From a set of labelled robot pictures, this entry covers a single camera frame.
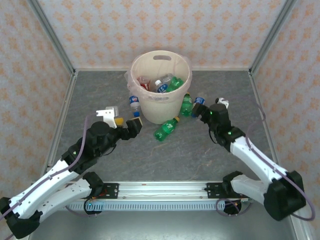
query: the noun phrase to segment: table surface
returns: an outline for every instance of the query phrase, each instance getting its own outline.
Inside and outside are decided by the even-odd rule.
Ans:
[[[56,161],[83,134],[87,114],[118,106],[120,117],[132,118],[129,91],[124,71],[80,71],[59,141]],[[217,97],[255,99],[246,71],[194,71],[189,88],[194,99],[206,94],[206,104]],[[232,125],[244,132],[260,119],[259,110],[248,100],[230,100],[229,117]],[[90,123],[100,121],[93,116]],[[191,117],[181,117],[174,132],[165,141],[155,140],[153,133],[159,125],[142,117],[140,134],[128,141],[121,140],[112,154],[98,159],[90,171],[103,181],[220,181],[233,172],[241,171],[250,178],[255,174],[237,157],[214,144],[208,126]],[[271,158],[264,127],[257,126],[252,142]]]

